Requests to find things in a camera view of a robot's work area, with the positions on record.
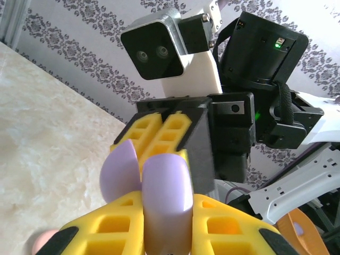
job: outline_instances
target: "black strap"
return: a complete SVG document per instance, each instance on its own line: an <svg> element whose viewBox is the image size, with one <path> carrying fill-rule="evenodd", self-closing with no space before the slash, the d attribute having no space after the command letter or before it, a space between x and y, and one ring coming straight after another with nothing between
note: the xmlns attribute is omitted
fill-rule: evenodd
<svg viewBox="0 0 340 255"><path fill-rule="evenodd" d="M232 34L235 29L235 26L237 24L237 21L239 19L235 19L232 23L227 25L218 35L218 38L215 42L215 47L214 50L212 51L212 55L215 59L215 62L217 64L217 68L219 69L219 60L218 60L218 46L223 43L226 39L228 39Z"/></svg>
<svg viewBox="0 0 340 255"><path fill-rule="evenodd" d="M288 85L281 82L273 82L278 86L280 95L280 122L286 125L293 125L294 112L292 106L292 94Z"/></svg>

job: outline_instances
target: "camera lens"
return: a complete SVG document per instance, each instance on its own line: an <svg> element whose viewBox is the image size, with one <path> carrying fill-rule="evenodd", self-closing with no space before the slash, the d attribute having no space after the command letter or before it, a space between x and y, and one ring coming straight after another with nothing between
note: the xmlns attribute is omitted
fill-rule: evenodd
<svg viewBox="0 0 340 255"><path fill-rule="evenodd" d="M169 55L169 52L167 50L167 48L165 48L164 46L158 46L157 47L157 55L160 58L167 58Z"/></svg>
<svg viewBox="0 0 340 255"><path fill-rule="evenodd" d="M140 62L143 62L143 63L146 63L149 59L148 54L142 51L137 52L137 58Z"/></svg>

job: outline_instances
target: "camera housing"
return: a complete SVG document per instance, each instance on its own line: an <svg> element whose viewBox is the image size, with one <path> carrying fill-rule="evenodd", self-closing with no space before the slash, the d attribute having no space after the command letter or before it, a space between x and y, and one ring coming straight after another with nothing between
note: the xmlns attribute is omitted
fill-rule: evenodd
<svg viewBox="0 0 340 255"><path fill-rule="evenodd" d="M190 64L180 21L180 12L168 8L135 20L123 31L125 50L145 80L181 76Z"/></svg>
<svg viewBox="0 0 340 255"><path fill-rule="evenodd" d="M286 83L308 46L308 37L243 11L220 60L223 83L273 90Z"/></svg>

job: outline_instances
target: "damask wallpaper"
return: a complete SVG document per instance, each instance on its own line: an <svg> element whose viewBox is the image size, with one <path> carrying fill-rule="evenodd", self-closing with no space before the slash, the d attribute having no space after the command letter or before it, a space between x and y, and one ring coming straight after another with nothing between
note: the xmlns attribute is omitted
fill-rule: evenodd
<svg viewBox="0 0 340 255"><path fill-rule="evenodd" d="M120 34L133 20L168 6L182 13L204 0L31 0L20 40L13 48L79 94L127 122L134 103L160 98L159 81L139 77ZM0 0L0 14L4 1ZM340 95L340 2L337 0L230 0L222 10L226 26L242 10L303 32L309 46L288 85L317 96ZM259 188L306 147L272 150L259 144L251 153L248 184Z"/></svg>
<svg viewBox="0 0 340 255"><path fill-rule="evenodd" d="M7 0L0 0L0 22L2 20L2 15L4 14L6 1Z"/></svg>

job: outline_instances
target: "marble table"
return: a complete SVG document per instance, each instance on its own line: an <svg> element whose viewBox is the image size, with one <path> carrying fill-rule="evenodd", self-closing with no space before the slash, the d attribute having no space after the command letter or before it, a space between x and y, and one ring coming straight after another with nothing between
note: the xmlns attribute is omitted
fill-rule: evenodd
<svg viewBox="0 0 340 255"><path fill-rule="evenodd" d="M104 205L99 172L123 128L0 44L0 254Z"/></svg>

